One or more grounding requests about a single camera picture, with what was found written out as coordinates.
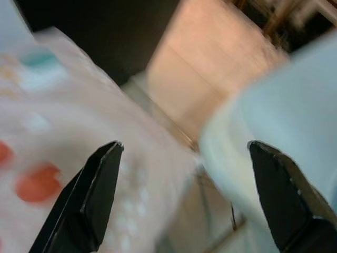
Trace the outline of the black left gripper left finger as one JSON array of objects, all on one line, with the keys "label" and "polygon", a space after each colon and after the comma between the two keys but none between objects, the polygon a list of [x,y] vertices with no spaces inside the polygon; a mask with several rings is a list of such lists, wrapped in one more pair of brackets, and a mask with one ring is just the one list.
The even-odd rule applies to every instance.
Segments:
[{"label": "black left gripper left finger", "polygon": [[114,202],[124,146],[99,147],[64,187],[30,252],[97,252]]}]

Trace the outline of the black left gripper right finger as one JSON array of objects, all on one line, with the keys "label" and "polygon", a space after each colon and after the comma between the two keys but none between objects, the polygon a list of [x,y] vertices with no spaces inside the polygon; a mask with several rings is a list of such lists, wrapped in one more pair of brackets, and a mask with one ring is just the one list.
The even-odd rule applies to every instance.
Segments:
[{"label": "black left gripper right finger", "polygon": [[279,252],[336,252],[336,214],[282,151],[248,142],[259,200]]}]

